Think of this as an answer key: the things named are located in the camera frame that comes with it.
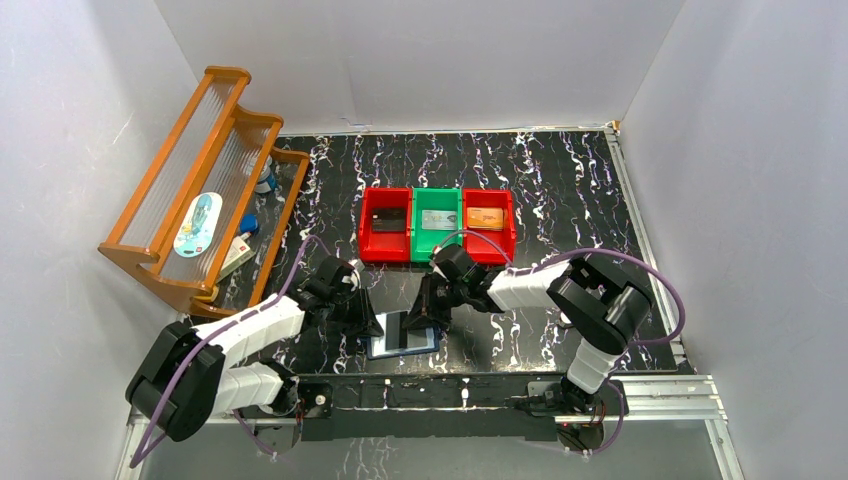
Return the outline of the orange wooden rack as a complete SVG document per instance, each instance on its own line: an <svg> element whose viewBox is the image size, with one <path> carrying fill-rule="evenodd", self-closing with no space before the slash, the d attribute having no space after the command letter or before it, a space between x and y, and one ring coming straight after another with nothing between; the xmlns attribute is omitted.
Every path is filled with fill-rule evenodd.
<svg viewBox="0 0 848 480"><path fill-rule="evenodd" d="M292 165L295 173L280 214L263 229L269 233L248 299L242 310L263 295L277 252L306 178L310 157L283 150L275 142L284 120L240 106L249 72L209 66L190 100L154 156L99 252L180 313L223 318L234 309L215 304L219 274L240 221L255 198L265 163ZM192 201L215 193L222 207L211 244L190 258L174 242L182 232Z"/></svg>

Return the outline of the white red box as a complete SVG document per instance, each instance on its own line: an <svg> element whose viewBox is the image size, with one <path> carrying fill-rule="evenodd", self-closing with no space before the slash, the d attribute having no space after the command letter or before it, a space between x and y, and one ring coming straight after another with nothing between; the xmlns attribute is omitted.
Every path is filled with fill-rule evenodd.
<svg viewBox="0 0 848 480"><path fill-rule="evenodd" d="M251 260L254 256L255 251L250 247L245 239L241 236L234 238L217 275L217 280L221 281Z"/></svg>

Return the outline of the right red plastic bin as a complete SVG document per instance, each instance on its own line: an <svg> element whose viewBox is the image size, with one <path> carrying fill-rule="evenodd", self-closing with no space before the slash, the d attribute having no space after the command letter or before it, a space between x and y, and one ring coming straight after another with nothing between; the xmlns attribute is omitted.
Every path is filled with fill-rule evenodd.
<svg viewBox="0 0 848 480"><path fill-rule="evenodd" d="M516 226L509 190L470 189L462 191L463 227L478 233L466 234L465 250L481 264L505 265L514 259Z"/></svg>

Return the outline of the grey silver card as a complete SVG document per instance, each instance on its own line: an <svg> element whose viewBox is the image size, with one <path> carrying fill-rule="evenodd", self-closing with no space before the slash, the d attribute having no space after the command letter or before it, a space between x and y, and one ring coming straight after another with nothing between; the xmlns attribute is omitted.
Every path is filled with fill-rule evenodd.
<svg viewBox="0 0 848 480"><path fill-rule="evenodd" d="M455 231L458 229L457 213L447 210L422 210L421 228L433 231Z"/></svg>

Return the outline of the green plastic bin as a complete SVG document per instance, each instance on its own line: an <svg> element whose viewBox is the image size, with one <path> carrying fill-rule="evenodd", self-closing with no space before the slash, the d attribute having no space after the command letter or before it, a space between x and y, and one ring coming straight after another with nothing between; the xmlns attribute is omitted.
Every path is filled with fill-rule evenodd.
<svg viewBox="0 0 848 480"><path fill-rule="evenodd" d="M462 228L462 192L449 188L414 188L410 261L426 263L446 236Z"/></svg>

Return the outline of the blue leather card holder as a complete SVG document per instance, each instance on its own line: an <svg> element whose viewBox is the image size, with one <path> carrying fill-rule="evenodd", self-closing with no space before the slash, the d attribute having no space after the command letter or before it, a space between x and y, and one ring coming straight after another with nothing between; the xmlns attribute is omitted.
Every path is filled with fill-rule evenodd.
<svg viewBox="0 0 848 480"><path fill-rule="evenodd" d="M384 334L370 337L366 342L368 360L378 360L437 352L440 331L435 327L410 330L403 327L407 311L394 311L376 315Z"/></svg>

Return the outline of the orange card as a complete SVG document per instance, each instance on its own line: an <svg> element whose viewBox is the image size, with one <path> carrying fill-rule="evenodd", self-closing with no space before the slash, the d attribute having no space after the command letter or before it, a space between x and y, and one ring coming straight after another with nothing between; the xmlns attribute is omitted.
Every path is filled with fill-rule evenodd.
<svg viewBox="0 0 848 480"><path fill-rule="evenodd" d="M502 231L505 226L505 212L502 208L469 207L466 213L466 226L469 229Z"/></svg>

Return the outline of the left red plastic bin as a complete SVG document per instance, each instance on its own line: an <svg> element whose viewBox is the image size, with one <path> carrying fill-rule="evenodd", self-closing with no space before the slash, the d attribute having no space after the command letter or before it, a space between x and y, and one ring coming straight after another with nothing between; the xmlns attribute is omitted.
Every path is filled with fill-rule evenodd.
<svg viewBox="0 0 848 480"><path fill-rule="evenodd" d="M367 263L411 259L411 188L367 187L358 228L359 255Z"/></svg>

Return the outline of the blue capped tube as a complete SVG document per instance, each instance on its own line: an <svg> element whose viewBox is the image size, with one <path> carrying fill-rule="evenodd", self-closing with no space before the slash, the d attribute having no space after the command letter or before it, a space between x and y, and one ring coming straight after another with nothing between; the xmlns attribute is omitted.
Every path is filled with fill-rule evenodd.
<svg viewBox="0 0 848 480"><path fill-rule="evenodd" d="M259 230L259 222L254 214L246 214L239 223L238 236L246 241Z"/></svg>

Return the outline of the red plastic bin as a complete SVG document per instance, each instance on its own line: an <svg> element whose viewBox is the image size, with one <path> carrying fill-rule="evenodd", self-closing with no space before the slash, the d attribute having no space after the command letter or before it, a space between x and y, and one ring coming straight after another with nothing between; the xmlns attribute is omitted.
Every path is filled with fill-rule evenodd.
<svg viewBox="0 0 848 480"><path fill-rule="evenodd" d="M358 228L359 255L367 263L411 259L411 188L367 187Z"/></svg>
<svg viewBox="0 0 848 480"><path fill-rule="evenodd" d="M465 250L481 264L505 265L514 259L516 226L509 190L470 189L462 191L463 227L478 233L466 234Z"/></svg>

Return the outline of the white blue bottle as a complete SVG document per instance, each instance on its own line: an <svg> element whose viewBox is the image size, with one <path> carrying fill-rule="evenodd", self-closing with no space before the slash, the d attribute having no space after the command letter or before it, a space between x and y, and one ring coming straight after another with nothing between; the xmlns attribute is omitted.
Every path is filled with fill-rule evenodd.
<svg viewBox="0 0 848 480"><path fill-rule="evenodd" d="M272 193L277 188L277 180L273 172L273 160L268 156L263 164L263 168L254 187L256 194L264 195Z"/></svg>

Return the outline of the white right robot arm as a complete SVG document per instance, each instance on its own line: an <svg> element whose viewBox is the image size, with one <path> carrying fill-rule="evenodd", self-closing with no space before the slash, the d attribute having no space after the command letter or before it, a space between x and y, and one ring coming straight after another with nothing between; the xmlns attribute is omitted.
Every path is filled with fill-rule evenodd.
<svg viewBox="0 0 848 480"><path fill-rule="evenodd" d="M482 313L557 309L581 336L563 379L564 403L587 414L601 403L601 386L653 308L647 284L615 266L616 259L654 271L637 258L599 248L565 252L534 268L486 266L449 244L433 254L403 326L447 328L453 309L463 305Z"/></svg>

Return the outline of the black card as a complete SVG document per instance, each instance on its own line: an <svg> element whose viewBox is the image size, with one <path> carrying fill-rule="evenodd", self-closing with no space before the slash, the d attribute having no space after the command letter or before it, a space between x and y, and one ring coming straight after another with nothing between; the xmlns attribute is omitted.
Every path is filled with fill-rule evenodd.
<svg viewBox="0 0 848 480"><path fill-rule="evenodd" d="M407 209L403 207L375 208L371 213L371 230L378 233L404 232Z"/></svg>
<svg viewBox="0 0 848 480"><path fill-rule="evenodd" d="M385 314L384 346L387 351L400 350L407 347L407 330L403 326L407 315L407 311L396 311Z"/></svg>

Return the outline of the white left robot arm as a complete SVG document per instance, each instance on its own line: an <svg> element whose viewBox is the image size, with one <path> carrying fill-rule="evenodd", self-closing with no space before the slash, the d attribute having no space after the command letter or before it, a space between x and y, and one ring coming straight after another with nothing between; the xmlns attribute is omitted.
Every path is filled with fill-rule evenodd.
<svg viewBox="0 0 848 480"><path fill-rule="evenodd" d="M275 416L290 414L299 400L293 372L270 360L241 362L322 322L374 332L363 268L359 260L326 257L314 273L246 310L198 327L167 325L130 380L126 400L175 442L231 410L263 406Z"/></svg>

